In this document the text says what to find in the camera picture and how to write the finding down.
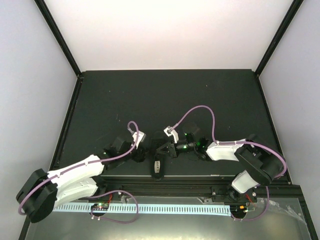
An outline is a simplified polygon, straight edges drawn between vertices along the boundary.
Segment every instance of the black table surface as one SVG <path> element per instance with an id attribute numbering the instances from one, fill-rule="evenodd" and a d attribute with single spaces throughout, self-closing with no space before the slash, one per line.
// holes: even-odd
<path id="1" fill-rule="evenodd" d="M 192 107 L 207 105 L 215 114 L 215 138 L 235 141 L 257 134 L 277 149 L 276 136 L 254 73 L 249 69 L 86 71 L 67 132 L 59 167 L 81 161 L 112 143 L 135 121 L 152 136 L 173 126 Z M 194 110 L 176 129 L 195 122 L 211 137 L 212 117 Z M 150 176 L 149 159 L 129 160 L 108 176 Z M 168 158 L 166 176 L 234 176 L 236 161 L 200 161 L 193 153 Z"/>

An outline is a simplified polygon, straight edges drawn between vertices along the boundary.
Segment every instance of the white connector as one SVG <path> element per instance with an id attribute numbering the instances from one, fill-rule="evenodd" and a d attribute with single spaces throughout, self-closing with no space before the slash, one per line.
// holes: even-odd
<path id="1" fill-rule="evenodd" d="M 56 195 L 54 208 L 80 198 L 91 197 L 96 193 L 97 189 L 98 186 L 92 178 L 76 182 L 65 188 L 63 191 L 59 191 Z"/>
<path id="2" fill-rule="evenodd" d="M 132 134 L 132 137 L 133 137 L 133 141 L 136 141 L 137 139 L 136 131 Z M 138 136 L 138 140 L 136 142 L 135 148 L 137 149 L 139 146 L 139 143 L 142 143 L 145 139 L 146 139 L 146 134 L 142 131 L 139 131 L 139 136 Z"/>
<path id="3" fill-rule="evenodd" d="M 175 144 L 178 142 L 179 136 L 178 136 L 178 133 L 176 132 L 176 130 L 174 130 L 174 129 L 171 130 L 171 127 L 167 126 L 163 131 L 168 137 L 173 136 L 173 140 L 174 140 Z"/>
<path id="4" fill-rule="evenodd" d="M 231 186 L 241 194 L 244 194 L 249 189 L 258 186 L 259 183 L 257 183 L 253 178 L 250 176 L 250 174 L 244 170 L 236 178 L 232 181 Z"/>
<path id="5" fill-rule="evenodd" d="M 67 166 L 58 170 L 48 171 L 47 172 L 48 178 L 51 178 L 54 175 L 60 176 L 51 180 L 53 184 L 57 184 L 57 187 L 56 187 L 58 189 L 57 195 L 59 195 L 60 192 L 63 192 L 65 189 L 67 189 L 69 186 L 75 183 L 84 181 L 85 179 L 88 179 L 93 176 L 100 175 L 104 170 L 104 165 L 101 162 L 88 164 L 88 162 L 94 161 L 94 160 L 100 160 L 100 158 L 95 155 L 90 155 L 86 159 L 79 161 L 75 164 L 72 164 L 70 166 Z M 61 174 L 61 172 L 65 171 L 66 169 L 72 168 L 81 163 L 84 163 L 84 165 L 77 167 L 71 171 L 68 171 L 64 174 Z"/>
<path id="6" fill-rule="evenodd" d="M 231 160 L 231 161 L 238 161 L 237 157 L 235 156 L 235 152 L 238 148 L 241 148 L 243 144 L 236 144 L 234 141 L 224 141 L 223 144 L 219 144 L 213 142 L 209 145 L 206 153 L 208 156 L 214 160 Z"/>

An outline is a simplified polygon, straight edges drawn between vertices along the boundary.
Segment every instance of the white plastic clip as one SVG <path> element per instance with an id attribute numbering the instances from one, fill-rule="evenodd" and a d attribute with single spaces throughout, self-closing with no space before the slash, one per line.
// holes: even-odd
<path id="1" fill-rule="evenodd" d="M 174 130 L 174 129 L 171 130 L 171 127 L 167 126 L 163 131 L 168 137 L 173 136 L 173 140 L 174 140 L 175 144 L 178 142 L 179 136 L 178 136 L 178 133 L 176 132 L 176 130 Z"/>
<path id="2" fill-rule="evenodd" d="M 132 137 L 133 137 L 133 140 L 136 141 L 136 139 L 137 139 L 137 132 L 136 131 L 132 134 Z M 137 149 L 139 146 L 139 143 L 142 143 L 145 139 L 146 139 L 146 134 L 142 131 L 139 131 L 139 136 L 138 136 L 135 148 Z"/>
<path id="3" fill-rule="evenodd" d="M 238 148 L 242 147 L 243 144 L 237 144 L 237 142 L 238 141 L 213 142 L 208 146 L 206 153 L 208 154 L 209 158 L 214 161 L 238 161 L 237 157 L 235 156 L 235 152 Z"/>

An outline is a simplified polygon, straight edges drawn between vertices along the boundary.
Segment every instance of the white wall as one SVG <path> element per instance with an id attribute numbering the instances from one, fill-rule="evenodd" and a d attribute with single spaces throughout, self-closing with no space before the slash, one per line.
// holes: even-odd
<path id="1" fill-rule="evenodd" d="M 1 1 L 0 23 L 0 235 L 13 240 L 16 194 L 49 168 L 76 76 L 33 0 Z"/>
<path id="2" fill-rule="evenodd" d="M 320 234 L 320 1 L 306 0 L 261 82 L 290 174 Z"/>
<path id="3" fill-rule="evenodd" d="M 293 0 L 46 0 L 82 71 L 255 70 Z"/>

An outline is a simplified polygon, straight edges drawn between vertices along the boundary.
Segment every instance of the white cable clip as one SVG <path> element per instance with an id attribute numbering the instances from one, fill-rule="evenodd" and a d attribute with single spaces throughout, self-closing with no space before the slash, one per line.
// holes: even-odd
<path id="1" fill-rule="evenodd" d="M 137 139 L 137 132 L 136 131 L 132 134 L 132 137 L 133 137 L 133 140 L 136 141 L 136 139 Z M 137 149 L 139 146 L 139 143 L 142 143 L 145 139 L 146 139 L 146 134 L 142 131 L 139 131 L 139 135 L 138 135 L 138 139 L 137 139 L 135 148 Z"/>
<path id="2" fill-rule="evenodd" d="M 175 144 L 178 142 L 179 136 L 176 130 L 172 129 L 170 126 L 167 126 L 163 131 L 168 137 L 173 136 Z"/>

